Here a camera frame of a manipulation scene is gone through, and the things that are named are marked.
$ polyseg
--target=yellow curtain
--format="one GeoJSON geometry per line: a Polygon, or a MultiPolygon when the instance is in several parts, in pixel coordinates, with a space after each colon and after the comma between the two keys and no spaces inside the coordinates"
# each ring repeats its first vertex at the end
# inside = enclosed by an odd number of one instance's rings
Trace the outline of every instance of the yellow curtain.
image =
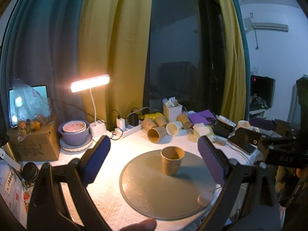
{"type": "Polygon", "coordinates": [[[221,114],[234,122],[245,115],[245,59],[240,26],[232,0],[219,0],[224,22],[226,72],[221,114]]]}
{"type": "MultiPolygon", "coordinates": [[[[107,86],[92,90],[100,119],[109,121],[107,114],[112,109],[125,118],[133,107],[142,106],[151,3],[84,0],[79,30],[80,78],[110,75],[107,86]]],[[[85,111],[93,114],[89,91],[82,92],[82,100],[85,111]]]]}

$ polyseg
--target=computer monitor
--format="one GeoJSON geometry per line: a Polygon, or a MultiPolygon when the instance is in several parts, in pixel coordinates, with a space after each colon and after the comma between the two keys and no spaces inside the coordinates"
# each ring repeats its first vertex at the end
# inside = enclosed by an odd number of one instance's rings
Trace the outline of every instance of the computer monitor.
{"type": "MultiPolygon", "coordinates": [[[[32,86],[42,97],[48,98],[47,96],[47,86],[46,85],[38,85],[32,86]]],[[[9,91],[9,113],[10,113],[10,124],[12,127],[17,126],[17,116],[15,110],[14,100],[16,100],[16,104],[18,105],[18,98],[15,99],[14,91],[10,89],[9,91]]]]}
{"type": "Polygon", "coordinates": [[[264,76],[251,76],[251,90],[250,95],[256,94],[266,101],[269,108],[273,105],[275,91],[275,79],[264,76]]]}

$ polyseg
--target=cardboard box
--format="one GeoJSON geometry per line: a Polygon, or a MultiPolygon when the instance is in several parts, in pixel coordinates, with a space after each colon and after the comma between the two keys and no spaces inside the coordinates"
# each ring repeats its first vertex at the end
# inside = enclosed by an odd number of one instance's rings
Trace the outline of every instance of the cardboard box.
{"type": "Polygon", "coordinates": [[[17,141],[17,129],[9,129],[7,135],[18,161],[56,161],[59,159],[60,145],[55,121],[48,123],[38,131],[17,141]]]}

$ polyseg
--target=wall socket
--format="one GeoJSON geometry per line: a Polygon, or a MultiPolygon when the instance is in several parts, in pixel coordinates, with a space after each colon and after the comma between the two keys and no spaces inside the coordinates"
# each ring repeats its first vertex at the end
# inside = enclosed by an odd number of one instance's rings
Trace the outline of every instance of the wall socket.
{"type": "Polygon", "coordinates": [[[259,75],[259,66],[254,66],[254,75],[259,75]]]}

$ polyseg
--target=white tablecloth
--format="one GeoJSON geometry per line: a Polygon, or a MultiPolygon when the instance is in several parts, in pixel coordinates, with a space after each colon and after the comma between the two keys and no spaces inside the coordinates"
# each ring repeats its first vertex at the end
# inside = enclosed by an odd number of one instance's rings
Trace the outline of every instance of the white tablecloth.
{"type": "MultiPolygon", "coordinates": [[[[119,230],[124,226],[146,219],[145,216],[133,210],[121,195],[119,177],[123,167],[131,159],[142,153],[162,149],[166,146],[179,146],[185,151],[200,156],[197,149],[197,143],[188,140],[186,130],[181,130],[179,135],[176,137],[165,136],[160,144],[154,144],[148,141],[144,130],[140,130],[121,140],[111,141],[111,150],[102,165],[95,182],[88,185],[87,190],[99,212],[112,230],[119,230]]],[[[249,162],[242,157],[242,154],[232,150],[228,146],[215,144],[215,147],[221,149],[229,159],[235,158],[241,164],[251,164],[259,153],[259,151],[256,150],[250,157],[247,156],[249,161],[251,161],[249,162]]],[[[75,157],[80,158],[84,152],[85,150],[77,153],[70,153],[61,150],[59,160],[51,162],[51,164],[53,166],[66,164],[75,157]]],[[[36,164],[40,168],[43,162],[36,162],[36,164]]],[[[75,222],[82,224],[70,197],[67,185],[63,183],[62,188],[72,218],[75,222]]],[[[201,213],[182,220],[158,221],[156,230],[182,230],[188,224],[200,220],[204,215],[206,215],[209,208],[210,207],[201,213]]]]}

